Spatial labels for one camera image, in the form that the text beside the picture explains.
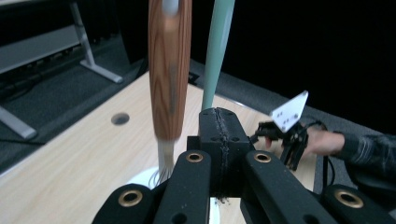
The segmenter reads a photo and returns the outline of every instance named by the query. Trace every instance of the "finger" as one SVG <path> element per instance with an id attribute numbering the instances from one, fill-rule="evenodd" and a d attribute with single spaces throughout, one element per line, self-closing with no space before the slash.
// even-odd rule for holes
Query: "finger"
<path id="1" fill-rule="evenodd" d="M 271 145 L 272 145 L 272 141 L 271 141 L 271 139 L 270 138 L 268 138 L 268 137 L 265 137 L 265 148 L 270 148 L 271 147 Z"/>
<path id="2" fill-rule="evenodd" d="M 305 159 L 309 154 L 310 154 L 309 151 L 305 150 L 303 152 L 303 156 L 301 156 L 301 159 Z"/>

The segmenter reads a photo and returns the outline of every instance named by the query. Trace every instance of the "sleeve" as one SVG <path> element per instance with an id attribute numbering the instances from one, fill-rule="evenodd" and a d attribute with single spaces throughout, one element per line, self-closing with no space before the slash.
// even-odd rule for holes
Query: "sleeve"
<path id="1" fill-rule="evenodd" d="M 344 147 L 335 157 L 351 164 L 371 167 L 385 177 L 396 177 L 396 135 L 343 135 Z"/>

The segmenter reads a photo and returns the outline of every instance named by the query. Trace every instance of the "tool handle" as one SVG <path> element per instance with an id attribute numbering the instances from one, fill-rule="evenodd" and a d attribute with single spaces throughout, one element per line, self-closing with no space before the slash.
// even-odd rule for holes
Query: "tool handle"
<path id="1" fill-rule="evenodd" d="M 191 56 L 191 0 L 179 1 L 176 15 L 161 0 L 148 3 L 148 70 L 154 131 L 158 139 L 181 135 Z"/>
<path id="2" fill-rule="evenodd" d="M 202 110 L 212 107 L 227 48 L 235 0 L 216 0 L 213 6 L 205 62 Z"/>

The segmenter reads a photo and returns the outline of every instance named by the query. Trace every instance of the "white base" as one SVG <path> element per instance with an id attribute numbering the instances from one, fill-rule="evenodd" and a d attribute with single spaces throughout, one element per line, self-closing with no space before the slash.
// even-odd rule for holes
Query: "white base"
<path id="1" fill-rule="evenodd" d="M 149 168 L 142 173 L 134 176 L 128 181 L 127 184 L 139 184 L 153 189 L 155 187 L 155 182 L 151 178 L 158 171 L 158 167 Z M 210 198 L 210 214 L 209 214 L 209 224 L 220 224 L 220 211 L 218 204 L 216 203 L 216 198 Z"/>

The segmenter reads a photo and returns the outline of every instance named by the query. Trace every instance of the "cable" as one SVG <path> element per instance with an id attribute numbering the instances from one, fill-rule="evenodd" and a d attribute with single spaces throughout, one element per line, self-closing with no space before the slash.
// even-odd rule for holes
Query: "cable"
<path id="1" fill-rule="evenodd" d="M 302 118 L 313 119 L 313 120 L 319 120 L 319 119 L 315 118 L 315 117 L 312 116 L 312 115 L 302 115 Z"/>
<path id="2" fill-rule="evenodd" d="M 44 145 L 46 145 L 46 143 L 41 143 L 41 142 L 23 142 L 23 141 L 19 141 L 19 140 L 2 139 L 2 138 L 0 138 L 0 142 L 16 143 L 16 144 L 24 144 L 24 145 L 32 145 L 32 146 L 44 146 Z"/>
<path id="3" fill-rule="evenodd" d="M 326 127 L 326 125 L 325 125 L 322 121 L 320 121 L 320 120 L 318 120 L 318 119 L 315 119 L 315 118 L 312 117 L 312 116 L 306 116 L 306 117 L 311 118 L 311 119 L 314 119 L 315 121 L 313 121 L 313 122 L 311 122 L 311 123 L 305 125 L 304 128 L 299 132 L 299 134 L 300 134 L 301 132 L 306 131 L 309 127 L 312 127 L 312 126 L 314 126 L 314 125 L 319 125 L 319 126 L 321 127 L 321 130 L 325 130 L 325 131 L 328 130 L 327 127 Z M 328 167 L 329 167 L 329 165 L 330 165 L 330 168 L 331 168 L 331 170 L 332 170 L 332 179 L 331 179 L 330 183 L 328 183 L 328 174 L 329 174 L 329 169 L 328 169 Z M 332 184 L 334 183 L 334 180 L 335 180 L 335 169 L 334 169 L 334 165 L 332 164 L 332 161 L 330 160 L 329 156 L 323 156 L 323 167 L 322 167 L 322 191 L 323 191 L 326 187 L 332 185 Z"/>
<path id="4" fill-rule="evenodd" d="M 0 100 L 9 102 L 22 97 L 31 91 L 33 87 L 43 79 L 42 73 L 35 73 L 23 80 L 3 81 L 3 83 L 6 84 L 0 90 Z"/>

